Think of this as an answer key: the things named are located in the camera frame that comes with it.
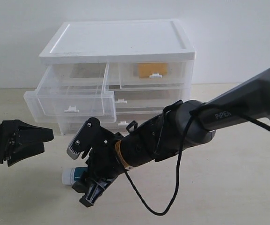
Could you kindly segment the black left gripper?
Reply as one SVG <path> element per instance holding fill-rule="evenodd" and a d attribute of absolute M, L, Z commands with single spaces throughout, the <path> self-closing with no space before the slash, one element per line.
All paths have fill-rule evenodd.
<path fill-rule="evenodd" d="M 54 139 L 53 130 L 44 127 L 23 126 L 20 120 L 4 120 L 0 123 L 0 164 L 8 167 L 44 153 L 45 142 Z"/>

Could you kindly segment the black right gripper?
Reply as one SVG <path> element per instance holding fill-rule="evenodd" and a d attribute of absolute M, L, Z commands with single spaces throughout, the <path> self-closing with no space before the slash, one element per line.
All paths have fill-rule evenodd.
<path fill-rule="evenodd" d="M 88 178 L 79 179 L 72 185 L 77 193 L 84 193 L 79 199 L 83 206 L 94 206 L 108 187 L 124 173 L 115 153 L 115 144 L 122 137 L 119 132 L 100 133 L 91 142 L 92 149 L 86 161 Z"/>

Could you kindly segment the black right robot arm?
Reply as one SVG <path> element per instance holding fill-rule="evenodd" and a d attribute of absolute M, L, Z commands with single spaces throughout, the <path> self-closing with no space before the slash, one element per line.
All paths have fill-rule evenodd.
<path fill-rule="evenodd" d="M 71 158 L 87 164 L 72 187 L 82 194 L 80 203 L 91 207 L 120 174 L 181 158 L 184 150 L 209 143 L 217 130 L 245 122 L 270 132 L 270 68 L 211 101 L 179 100 L 142 124 L 132 121 L 125 136 L 87 119 L 67 148 Z"/>

